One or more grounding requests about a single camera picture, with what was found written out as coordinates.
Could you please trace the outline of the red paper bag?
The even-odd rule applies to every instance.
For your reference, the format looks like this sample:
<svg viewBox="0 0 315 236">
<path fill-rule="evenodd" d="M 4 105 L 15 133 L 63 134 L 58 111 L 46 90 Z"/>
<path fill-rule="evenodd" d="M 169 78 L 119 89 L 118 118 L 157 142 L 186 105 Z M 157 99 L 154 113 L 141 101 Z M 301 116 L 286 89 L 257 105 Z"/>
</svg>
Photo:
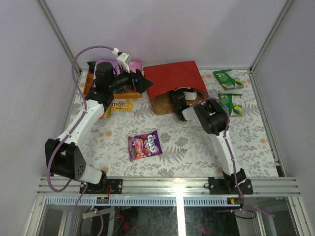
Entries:
<svg viewBox="0 0 315 236">
<path fill-rule="evenodd" d="M 143 67 L 144 77 L 153 82 L 147 90 L 150 103 L 156 115 L 171 114 L 174 105 L 169 92 L 189 88 L 197 92 L 197 98 L 188 104 L 208 98 L 206 86 L 194 61 L 173 62 Z"/>
</svg>

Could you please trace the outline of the yellow chocolate candy packet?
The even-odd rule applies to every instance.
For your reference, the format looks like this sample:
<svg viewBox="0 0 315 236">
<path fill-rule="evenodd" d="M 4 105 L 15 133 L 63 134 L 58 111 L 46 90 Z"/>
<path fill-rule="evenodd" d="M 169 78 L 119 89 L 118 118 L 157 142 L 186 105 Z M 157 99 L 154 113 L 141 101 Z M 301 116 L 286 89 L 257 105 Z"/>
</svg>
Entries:
<svg viewBox="0 0 315 236">
<path fill-rule="evenodd" d="M 111 109 L 113 111 L 131 111 L 133 104 L 131 102 L 113 102 Z"/>
</svg>

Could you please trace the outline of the green snack packet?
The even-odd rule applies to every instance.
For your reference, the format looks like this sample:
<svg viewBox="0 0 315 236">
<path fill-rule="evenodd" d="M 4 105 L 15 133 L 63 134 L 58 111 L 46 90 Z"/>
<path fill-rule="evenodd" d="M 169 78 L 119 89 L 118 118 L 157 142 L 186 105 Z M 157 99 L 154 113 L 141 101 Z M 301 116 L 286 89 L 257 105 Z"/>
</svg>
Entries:
<svg viewBox="0 0 315 236">
<path fill-rule="evenodd" d="M 213 75 L 225 89 L 243 89 L 245 86 L 242 81 L 238 78 L 232 77 L 229 74 L 231 71 L 232 69 L 214 71 Z"/>
<path fill-rule="evenodd" d="M 231 117 L 243 117 L 244 112 L 242 108 L 242 95 L 234 93 L 219 93 L 219 100 L 221 100 L 229 110 Z"/>
</svg>

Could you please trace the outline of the purple candy packet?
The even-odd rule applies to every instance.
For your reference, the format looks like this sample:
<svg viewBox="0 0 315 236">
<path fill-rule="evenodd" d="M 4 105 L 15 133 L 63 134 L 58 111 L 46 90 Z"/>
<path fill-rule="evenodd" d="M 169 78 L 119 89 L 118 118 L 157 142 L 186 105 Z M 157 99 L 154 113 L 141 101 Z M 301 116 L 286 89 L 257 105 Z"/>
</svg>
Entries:
<svg viewBox="0 0 315 236">
<path fill-rule="evenodd" d="M 130 161 L 162 154 L 158 132 L 129 136 L 128 152 Z"/>
</svg>

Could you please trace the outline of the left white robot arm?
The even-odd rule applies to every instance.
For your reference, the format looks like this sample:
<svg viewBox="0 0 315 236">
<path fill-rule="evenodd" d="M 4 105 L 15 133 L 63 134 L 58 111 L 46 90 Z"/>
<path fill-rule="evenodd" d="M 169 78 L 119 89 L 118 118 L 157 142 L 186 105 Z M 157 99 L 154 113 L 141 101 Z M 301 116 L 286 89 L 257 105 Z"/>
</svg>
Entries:
<svg viewBox="0 0 315 236">
<path fill-rule="evenodd" d="M 81 111 L 61 135 L 46 141 L 45 154 L 47 175 L 55 174 L 89 183 L 95 193 L 102 194 L 108 187 L 106 173 L 88 166 L 80 147 L 93 125 L 110 107 L 116 92 L 128 88 L 143 93 L 153 82 L 146 79 L 140 69 L 117 72 L 109 62 L 97 64 L 94 75 Z"/>
</svg>

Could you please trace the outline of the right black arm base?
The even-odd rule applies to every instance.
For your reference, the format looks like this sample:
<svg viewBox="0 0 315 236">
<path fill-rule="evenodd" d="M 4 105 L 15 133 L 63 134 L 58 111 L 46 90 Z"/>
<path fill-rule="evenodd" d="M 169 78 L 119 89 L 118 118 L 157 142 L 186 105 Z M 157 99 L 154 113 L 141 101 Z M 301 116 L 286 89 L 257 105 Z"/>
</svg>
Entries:
<svg viewBox="0 0 315 236">
<path fill-rule="evenodd" d="M 237 182 L 235 182 L 234 174 L 227 175 L 223 173 L 223 178 L 209 177 L 209 191 L 212 195 L 229 195 L 239 194 L 239 189 L 244 195 L 252 195 L 252 182 L 247 178 L 243 168 L 236 173 Z"/>
</svg>

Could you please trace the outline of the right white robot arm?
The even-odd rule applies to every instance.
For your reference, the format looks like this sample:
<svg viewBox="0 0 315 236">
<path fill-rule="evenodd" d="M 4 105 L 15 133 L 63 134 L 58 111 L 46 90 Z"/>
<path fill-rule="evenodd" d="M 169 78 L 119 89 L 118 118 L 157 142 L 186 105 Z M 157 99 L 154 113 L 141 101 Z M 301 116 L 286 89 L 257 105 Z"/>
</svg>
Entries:
<svg viewBox="0 0 315 236">
<path fill-rule="evenodd" d="M 225 190 L 235 194 L 242 188 L 242 183 L 247 179 L 244 169 L 236 159 L 229 135 L 230 116 L 227 106 L 217 98 L 207 98 L 194 105 L 187 104 L 186 89 L 170 91 L 170 101 L 174 105 L 176 117 L 184 122 L 199 120 L 204 131 L 215 142 L 222 163 Z"/>
</svg>

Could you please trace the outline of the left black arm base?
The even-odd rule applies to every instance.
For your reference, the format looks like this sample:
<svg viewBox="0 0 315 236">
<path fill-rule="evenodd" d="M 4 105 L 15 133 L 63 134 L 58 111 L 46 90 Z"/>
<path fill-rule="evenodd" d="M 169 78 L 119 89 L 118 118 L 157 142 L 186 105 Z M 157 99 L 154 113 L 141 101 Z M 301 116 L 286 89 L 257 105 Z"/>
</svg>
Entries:
<svg viewBox="0 0 315 236">
<path fill-rule="evenodd" d="M 99 184 L 88 183 L 85 194 L 118 195 L 122 194 L 123 180 L 121 178 L 102 179 Z"/>
</svg>

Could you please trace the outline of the orange wooden tray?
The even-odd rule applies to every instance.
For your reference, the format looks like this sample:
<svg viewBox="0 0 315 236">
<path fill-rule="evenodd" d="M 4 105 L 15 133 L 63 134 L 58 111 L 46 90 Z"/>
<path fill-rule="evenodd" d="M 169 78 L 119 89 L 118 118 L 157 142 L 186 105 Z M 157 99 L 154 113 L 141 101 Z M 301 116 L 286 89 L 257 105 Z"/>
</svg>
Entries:
<svg viewBox="0 0 315 236">
<path fill-rule="evenodd" d="M 87 72 L 87 78 L 83 90 L 83 95 L 86 96 L 93 84 L 94 80 L 94 73 L 92 70 L 92 67 L 89 66 L 88 72 Z M 126 88 L 124 92 L 122 93 L 115 93 L 114 94 L 114 99 L 137 99 L 141 98 L 142 95 L 138 93 L 137 91 L 130 90 L 129 88 Z"/>
</svg>

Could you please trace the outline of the purple folded cloth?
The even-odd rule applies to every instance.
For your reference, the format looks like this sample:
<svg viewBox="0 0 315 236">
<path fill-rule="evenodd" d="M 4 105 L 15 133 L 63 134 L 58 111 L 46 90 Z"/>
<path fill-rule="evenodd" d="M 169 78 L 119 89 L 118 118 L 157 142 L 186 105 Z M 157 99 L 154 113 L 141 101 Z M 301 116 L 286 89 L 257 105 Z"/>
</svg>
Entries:
<svg viewBox="0 0 315 236">
<path fill-rule="evenodd" d="M 118 62 L 116 60 L 111 60 L 111 59 L 98 59 L 95 63 L 95 67 L 94 67 L 94 70 L 96 70 L 96 67 L 99 63 L 102 63 L 102 62 L 108 62 L 110 64 L 112 64 L 112 66 L 115 68 L 115 69 L 118 69 Z M 132 60 L 128 63 L 129 65 L 129 69 L 133 72 L 135 72 L 136 69 L 140 69 L 142 71 L 142 62 L 139 61 L 139 60 Z"/>
</svg>

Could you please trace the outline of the floral table mat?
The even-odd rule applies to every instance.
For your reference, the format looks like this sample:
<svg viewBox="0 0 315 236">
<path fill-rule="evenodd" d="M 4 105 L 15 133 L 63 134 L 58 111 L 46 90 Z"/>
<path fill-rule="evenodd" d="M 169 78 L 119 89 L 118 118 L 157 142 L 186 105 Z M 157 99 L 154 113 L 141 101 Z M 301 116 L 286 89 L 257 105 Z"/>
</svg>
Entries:
<svg viewBox="0 0 315 236">
<path fill-rule="evenodd" d="M 242 117 L 230 120 L 235 157 L 248 177 L 275 177 L 277 169 L 259 107 L 246 70 L 233 70 L 244 88 Z M 211 137 L 197 120 L 180 122 L 174 114 L 154 113 L 146 93 L 130 100 L 131 111 L 113 111 L 98 120 L 85 136 L 80 151 L 88 165 L 110 177 L 220 177 L 222 164 Z M 162 154 L 130 161 L 128 137 L 157 131 Z"/>
</svg>

